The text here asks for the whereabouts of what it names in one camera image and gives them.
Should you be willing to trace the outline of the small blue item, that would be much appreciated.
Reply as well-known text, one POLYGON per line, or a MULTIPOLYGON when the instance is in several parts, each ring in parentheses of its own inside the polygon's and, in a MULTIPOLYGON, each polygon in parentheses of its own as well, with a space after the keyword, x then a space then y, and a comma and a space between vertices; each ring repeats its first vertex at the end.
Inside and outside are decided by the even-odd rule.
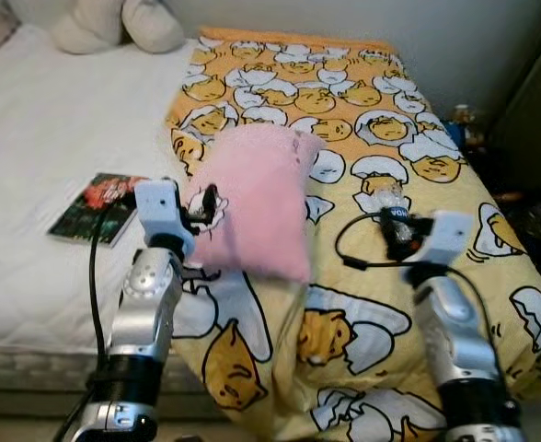
POLYGON ((444 123, 446 131, 456 146, 464 147, 471 134, 471 125, 473 122, 473 113, 471 106, 467 104, 455 105, 450 121, 444 123))

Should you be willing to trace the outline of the clear plastic water bottle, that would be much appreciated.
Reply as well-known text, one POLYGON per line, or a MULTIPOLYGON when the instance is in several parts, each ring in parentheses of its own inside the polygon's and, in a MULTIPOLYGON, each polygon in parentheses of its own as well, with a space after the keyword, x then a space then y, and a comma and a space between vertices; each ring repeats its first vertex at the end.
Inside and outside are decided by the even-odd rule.
POLYGON ((363 182, 367 210, 377 222, 396 222, 409 218, 412 201, 404 193, 404 184, 397 178, 371 176, 363 182))

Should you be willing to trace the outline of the pink fluffy pillow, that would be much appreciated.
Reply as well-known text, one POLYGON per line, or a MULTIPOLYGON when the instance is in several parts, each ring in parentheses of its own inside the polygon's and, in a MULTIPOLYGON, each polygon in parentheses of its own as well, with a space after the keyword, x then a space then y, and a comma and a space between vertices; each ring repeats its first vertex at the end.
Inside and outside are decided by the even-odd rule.
POLYGON ((193 264, 283 281, 312 278, 305 186, 325 140, 275 123, 217 132, 181 194, 198 211, 214 185, 216 212, 201 224, 193 264))

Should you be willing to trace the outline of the tall wardrobe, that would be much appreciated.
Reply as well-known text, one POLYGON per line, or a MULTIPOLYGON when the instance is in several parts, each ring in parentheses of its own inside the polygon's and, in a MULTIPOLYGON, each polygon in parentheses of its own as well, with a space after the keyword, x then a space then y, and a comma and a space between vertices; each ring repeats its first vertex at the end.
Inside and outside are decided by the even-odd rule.
POLYGON ((493 126, 498 180, 507 188, 541 192, 541 39, 512 99, 493 126))

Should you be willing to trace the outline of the white bed mattress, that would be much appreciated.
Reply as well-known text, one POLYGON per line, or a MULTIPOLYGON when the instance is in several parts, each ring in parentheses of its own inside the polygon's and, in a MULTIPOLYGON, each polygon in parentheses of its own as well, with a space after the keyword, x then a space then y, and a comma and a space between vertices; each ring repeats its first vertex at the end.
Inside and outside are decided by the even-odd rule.
POLYGON ((99 173, 182 177, 166 117, 193 50, 72 55, 30 25, 0 47, 0 416, 57 418, 81 396, 97 352, 88 271, 109 323, 142 229, 90 252, 51 227, 99 173))

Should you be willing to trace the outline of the yellow egg-print blanket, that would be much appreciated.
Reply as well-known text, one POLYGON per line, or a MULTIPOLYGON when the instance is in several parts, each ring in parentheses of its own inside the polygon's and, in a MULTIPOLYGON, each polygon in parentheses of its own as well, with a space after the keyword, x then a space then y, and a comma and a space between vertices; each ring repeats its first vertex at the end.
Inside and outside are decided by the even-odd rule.
POLYGON ((479 287, 503 375, 520 400, 541 395, 541 277, 524 245, 391 46, 312 35, 204 29, 167 117, 170 150, 187 174, 203 163, 223 129, 276 123, 325 140, 305 186, 313 279, 297 284, 245 273, 267 306, 258 342, 274 344, 259 362, 273 407, 217 405, 201 378, 209 338, 174 338, 207 394, 238 425, 267 439, 322 388, 397 389, 438 400, 419 327, 362 337, 354 313, 297 304, 286 294, 324 286, 414 316, 399 270, 385 268, 386 245, 371 218, 363 182, 397 178, 410 211, 471 215, 456 270, 479 287))

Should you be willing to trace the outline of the dark-covered book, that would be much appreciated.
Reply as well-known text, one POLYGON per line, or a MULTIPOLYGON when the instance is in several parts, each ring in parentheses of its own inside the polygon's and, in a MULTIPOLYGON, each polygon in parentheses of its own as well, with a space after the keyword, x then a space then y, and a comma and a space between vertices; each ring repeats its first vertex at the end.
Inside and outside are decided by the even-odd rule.
POLYGON ((95 227, 98 227, 99 244, 114 247, 135 218, 134 188, 142 180, 147 178, 132 174, 95 174, 48 228, 48 235, 61 240, 89 243, 95 227))

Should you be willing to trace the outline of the cream plush cushion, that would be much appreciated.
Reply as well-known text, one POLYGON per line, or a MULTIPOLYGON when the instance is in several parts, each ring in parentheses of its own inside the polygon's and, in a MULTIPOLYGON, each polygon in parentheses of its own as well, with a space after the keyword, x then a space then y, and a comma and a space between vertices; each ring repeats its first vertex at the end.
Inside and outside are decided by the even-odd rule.
POLYGON ((51 26, 52 42, 64 53, 91 54, 121 45, 126 0, 73 0, 51 26))
POLYGON ((185 45, 185 30, 162 0, 124 0, 121 21, 128 37, 147 53, 169 53, 185 45))

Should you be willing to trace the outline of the black rubbish bag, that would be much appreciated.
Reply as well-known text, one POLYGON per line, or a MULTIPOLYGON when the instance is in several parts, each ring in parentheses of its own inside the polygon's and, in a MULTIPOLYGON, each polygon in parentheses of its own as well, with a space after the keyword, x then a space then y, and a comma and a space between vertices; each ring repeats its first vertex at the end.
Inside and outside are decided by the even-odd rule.
POLYGON ((541 191, 506 191, 495 198, 541 273, 541 191))

